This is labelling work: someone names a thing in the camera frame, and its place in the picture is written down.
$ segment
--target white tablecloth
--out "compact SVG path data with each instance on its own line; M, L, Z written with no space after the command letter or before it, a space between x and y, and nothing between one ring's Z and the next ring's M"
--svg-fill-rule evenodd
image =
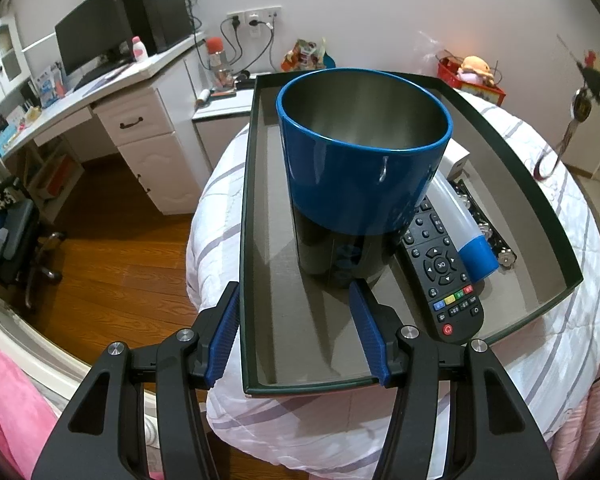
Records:
M531 172L548 145L524 121L482 99L464 97L506 139ZM205 187L187 248L187 290L199 309L216 304L228 281L238 281L242 186L248 130L231 142ZM555 154L543 163L548 171ZM546 439L588 391L600 362L600 234L566 168L539 184L571 241L583 282L561 304L494 345L494 352ZM224 377L208 396L207 418L227 443L262 460L322 478L369 479L391 417L395 390L377 386L285 399L249 399L242 390L236 338ZM429 477L442 475L448 395L440 391Z

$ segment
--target chair base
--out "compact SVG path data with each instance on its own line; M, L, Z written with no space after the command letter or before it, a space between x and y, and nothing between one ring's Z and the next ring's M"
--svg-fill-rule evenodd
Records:
M50 270L48 267L45 267L43 263L43 259L45 255L55 249L66 240L66 233L61 231L53 232L49 235L49 237L44 241L42 246L36 251L35 256L31 262L29 268L29 275L27 276L27 287L25 290L25 298L24 303L26 307L30 311L35 311L35 305L32 300L32 290L33 286L36 282L36 276L42 275L53 285L57 285L62 281L62 272L58 270Z

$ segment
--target white bottle with pink cap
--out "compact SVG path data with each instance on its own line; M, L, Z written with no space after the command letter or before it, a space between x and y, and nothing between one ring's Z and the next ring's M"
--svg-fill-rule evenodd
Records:
M144 43L142 41L140 41L140 37L135 36L133 38L133 42L134 42L134 57L136 58L136 61L146 61L147 59L149 59L149 54L147 54Z

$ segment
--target hanging key ring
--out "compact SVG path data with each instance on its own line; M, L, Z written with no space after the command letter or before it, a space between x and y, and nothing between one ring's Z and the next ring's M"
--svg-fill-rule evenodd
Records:
M534 180L536 180L537 182L544 182L550 176L552 176L552 174L554 174L555 169L558 167L558 163L562 160L564 152L566 152L567 148L569 147L569 143L571 142L571 138L573 137L573 134L575 133L577 127L587 120L590 113L591 101L587 97L586 86L583 86L582 88L576 90L576 93L573 95L573 99L571 99L571 121L567 125L567 130L564 133L564 137L562 138L560 143L558 143L558 145L555 147L554 151L557 152L558 156L555 159L554 166L551 168L551 171L547 175L542 176L540 174L540 165L542 164L544 158L548 155L548 152L545 152L542 155L540 155L540 158L538 159L538 161L536 162L536 166L534 167Z

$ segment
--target hardwood floor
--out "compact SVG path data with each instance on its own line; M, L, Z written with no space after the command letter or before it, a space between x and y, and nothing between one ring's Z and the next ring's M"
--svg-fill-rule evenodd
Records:
M185 283L190 222L191 215L162 215L121 157L88 166L56 222L68 238L50 267L64 278L58 286L41 282L38 311L28 321L88 364L112 341L136 348L190 326L196 317ZM308 478L215 435L209 440L222 480Z

